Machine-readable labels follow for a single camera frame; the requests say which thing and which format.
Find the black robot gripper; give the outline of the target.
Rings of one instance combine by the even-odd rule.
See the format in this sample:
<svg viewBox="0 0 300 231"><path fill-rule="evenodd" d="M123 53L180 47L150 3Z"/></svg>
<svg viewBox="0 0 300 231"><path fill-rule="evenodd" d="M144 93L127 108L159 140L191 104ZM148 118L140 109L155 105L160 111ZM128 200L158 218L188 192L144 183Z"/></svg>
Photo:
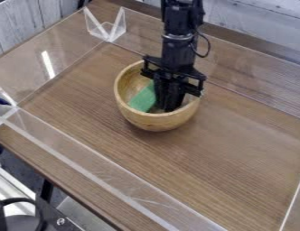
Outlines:
<svg viewBox="0 0 300 231"><path fill-rule="evenodd" d="M140 73L154 81L156 106L166 107L168 93L168 110L180 106L184 94L200 97L206 75L195 69L195 58L204 58L196 52L198 35L162 36L160 56L143 56Z"/></svg>

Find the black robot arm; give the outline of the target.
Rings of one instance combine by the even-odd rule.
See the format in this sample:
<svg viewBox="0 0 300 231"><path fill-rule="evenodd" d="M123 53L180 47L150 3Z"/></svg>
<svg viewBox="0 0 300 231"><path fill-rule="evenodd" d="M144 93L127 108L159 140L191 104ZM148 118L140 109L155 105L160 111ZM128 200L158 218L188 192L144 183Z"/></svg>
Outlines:
<svg viewBox="0 0 300 231"><path fill-rule="evenodd" d="M143 56L142 75L154 81L156 107L174 111L186 94L200 97L206 75L194 68L198 27L203 24L203 0L160 0L163 22L160 56Z"/></svg>

